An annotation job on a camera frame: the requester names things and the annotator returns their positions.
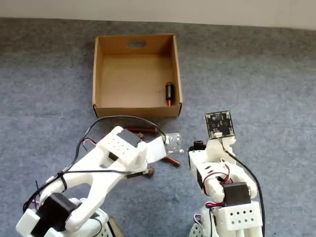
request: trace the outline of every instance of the cardboard box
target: cardboard box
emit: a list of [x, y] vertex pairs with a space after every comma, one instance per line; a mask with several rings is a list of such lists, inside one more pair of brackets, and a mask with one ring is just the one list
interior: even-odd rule
[[[165, 85], [175, 86], [168, 106]], [[93, 108], [98, 117], [176, 117], [182, 107], [176, 37], [98, 36], [93, 67]]]

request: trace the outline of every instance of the box handle hole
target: box handle hole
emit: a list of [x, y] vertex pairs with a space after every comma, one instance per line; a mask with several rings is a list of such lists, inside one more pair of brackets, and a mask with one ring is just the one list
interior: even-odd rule
[[143, 48], [146, 46], [146, 41], [144, 40], [131, 40], [127, 43], [127, 46], [130, 48]]

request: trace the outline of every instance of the white wall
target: white wall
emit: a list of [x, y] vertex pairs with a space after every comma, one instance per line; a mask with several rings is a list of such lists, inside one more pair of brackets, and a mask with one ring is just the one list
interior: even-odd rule
[[0, 0], [0, 16], [316, 30], [316, 0]]

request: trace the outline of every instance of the robotic arm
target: robotic arm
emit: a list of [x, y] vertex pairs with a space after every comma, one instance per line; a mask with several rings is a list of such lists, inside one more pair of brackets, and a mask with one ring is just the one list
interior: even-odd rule
[[[42, 192], [37, 211], [27, 209], [16, 230], [24, 237], [114, 237], [107, 214], [99, 209], [107, 193], [126, 174], [143, 172], [166, 157], [163, 138], [145, 143], [130, 131], [115, 127], [85, 157]], [[91, 185], [87, 199], [67, 199], [66, 188]]]
[[230, 147], [235, 133], [229, 111], [206, 114], [207, 145], [195, 141], [190, 147], [190, 171], [208, 201], [195, 215], [190, 237], [262, 237], [256, 183], [236, 165]]

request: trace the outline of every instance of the gray carpet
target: gray carpet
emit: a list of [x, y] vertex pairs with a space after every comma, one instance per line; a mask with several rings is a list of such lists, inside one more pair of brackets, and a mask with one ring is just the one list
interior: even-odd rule
[[[18, 236], [22, 204], [70, 162], [94, 121], [94, 38], [175, 33], [184, 106], [155, 120], [206, 141], [204, 113], [231, 109], [234, 151], [261, 181], [267, 237], [315, 236], [316, 32], [177, 23], [0, 19], [0, 236]], [[106, 133], [98, 126], [93, 136]], [[189, 173], [155, 165], [153, 179], [120, 182], [103, 209], [127, 237], [185, 237], [206, 201]], [[85, 197], [88, 186], [67, 191]]]

